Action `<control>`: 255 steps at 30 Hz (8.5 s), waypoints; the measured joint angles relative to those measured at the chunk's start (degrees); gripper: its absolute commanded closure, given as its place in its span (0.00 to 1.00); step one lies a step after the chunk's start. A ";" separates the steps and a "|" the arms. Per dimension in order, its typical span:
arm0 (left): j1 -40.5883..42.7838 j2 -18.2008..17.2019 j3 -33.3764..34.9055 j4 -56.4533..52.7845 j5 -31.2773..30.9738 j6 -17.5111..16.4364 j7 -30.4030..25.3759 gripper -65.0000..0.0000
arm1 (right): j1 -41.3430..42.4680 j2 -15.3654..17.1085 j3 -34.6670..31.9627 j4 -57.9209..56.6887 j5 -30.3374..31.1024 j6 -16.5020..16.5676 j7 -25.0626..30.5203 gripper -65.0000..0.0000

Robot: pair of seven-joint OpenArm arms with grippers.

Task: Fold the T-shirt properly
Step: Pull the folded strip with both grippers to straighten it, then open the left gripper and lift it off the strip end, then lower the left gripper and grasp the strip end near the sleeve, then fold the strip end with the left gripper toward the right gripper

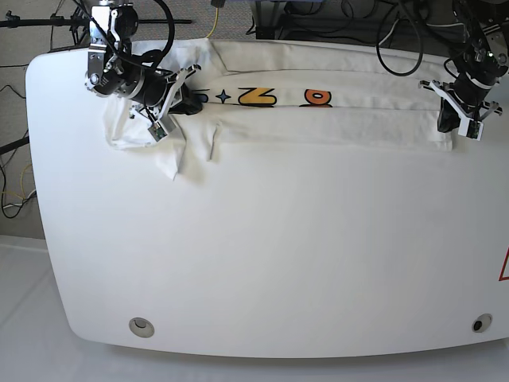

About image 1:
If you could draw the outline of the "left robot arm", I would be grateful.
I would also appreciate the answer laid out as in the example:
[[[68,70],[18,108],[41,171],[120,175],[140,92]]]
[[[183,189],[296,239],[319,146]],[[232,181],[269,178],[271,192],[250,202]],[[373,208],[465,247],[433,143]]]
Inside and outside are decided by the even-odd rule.
[[[447,39],[433,30],[421,14],[422,2],[412,1],[412,8],[405,1],[393,1],[383,16],[384,24],[393,11],[399,10],[414,30],[418,43],[418,59],[407,72],[396,72],[382,59],[380,38],[382,28],[376,33],[375,51],[379,63],[393,76],[414,74],[424,57],[422,34],[428,33],[435,41],[449,50],[449,63],[456,71],[451,74],[453,82],[423,80],[419,85],[441,98],[437,129],[441,133],[456,130],[459,136],[481,140],[484,120],[491,114],[502,115],[503,109],[496,101],[487,102],[489,92],[508,74],[508,2],[507,1],[453,1],[452,11],[463,26],[464,41]]]

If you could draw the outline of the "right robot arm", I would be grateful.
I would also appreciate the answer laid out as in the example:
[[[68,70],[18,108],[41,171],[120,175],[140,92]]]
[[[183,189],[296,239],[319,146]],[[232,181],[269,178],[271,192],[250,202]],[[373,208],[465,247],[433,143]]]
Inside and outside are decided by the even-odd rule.
[[[156,116],[195,115],[203,110],[199,97],[185,84],[200,66],[177,72],[161,66],[173,46],[175,23],[166,3],[156,3],[165,15],[168,36],[161,49],[142,54],[133,51],[131,38],[138,30],[139,17],[131,2],[101,1],[84,11],[90,34],[87,87],[99,96],[117,95],[132,101],[134,109],[151,123]]]

